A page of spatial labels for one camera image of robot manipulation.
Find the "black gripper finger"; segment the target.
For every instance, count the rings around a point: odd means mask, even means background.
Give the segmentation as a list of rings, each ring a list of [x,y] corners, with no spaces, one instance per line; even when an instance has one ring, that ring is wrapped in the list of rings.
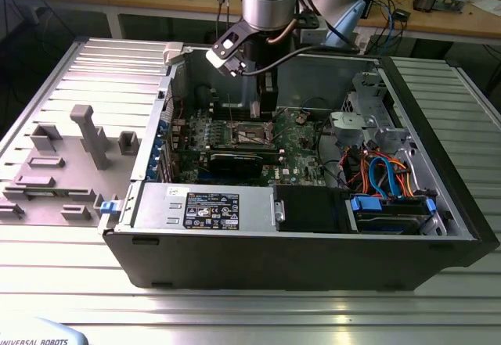
[[[278,93],[277,74],[275,72],[266,71],[258,75],[258,97],[262,113],[272,113],[276,109]]]

